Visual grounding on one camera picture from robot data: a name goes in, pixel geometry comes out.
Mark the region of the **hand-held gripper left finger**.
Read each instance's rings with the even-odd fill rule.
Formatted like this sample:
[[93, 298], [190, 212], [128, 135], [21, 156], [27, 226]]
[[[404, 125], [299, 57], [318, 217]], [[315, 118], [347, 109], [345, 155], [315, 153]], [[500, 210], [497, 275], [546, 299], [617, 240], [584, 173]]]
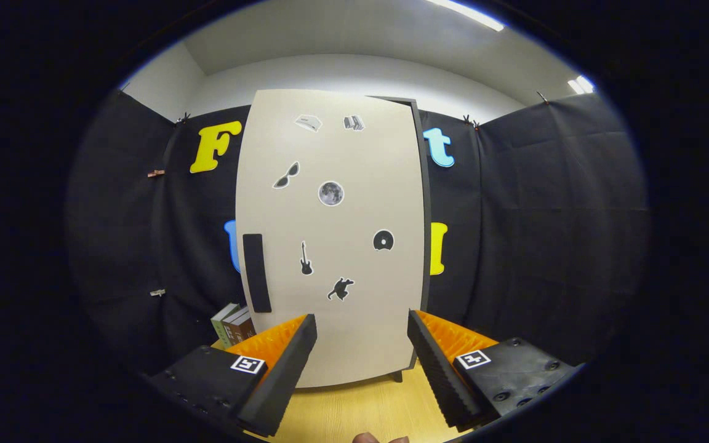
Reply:
[[217, 431], [273, 437], [316, 341], [316, 319], [304, 314], [226, 350], [200, 346], [147, 381]]

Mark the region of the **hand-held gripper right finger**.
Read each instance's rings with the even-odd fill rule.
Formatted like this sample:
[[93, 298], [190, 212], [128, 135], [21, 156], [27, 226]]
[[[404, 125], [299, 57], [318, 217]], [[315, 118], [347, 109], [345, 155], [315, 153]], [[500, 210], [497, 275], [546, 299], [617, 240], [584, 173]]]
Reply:
[[543, 398], [579, 372], [528, 340], [496, 341], [419, 309], [407, 336], [448, 426], [478, 429]]

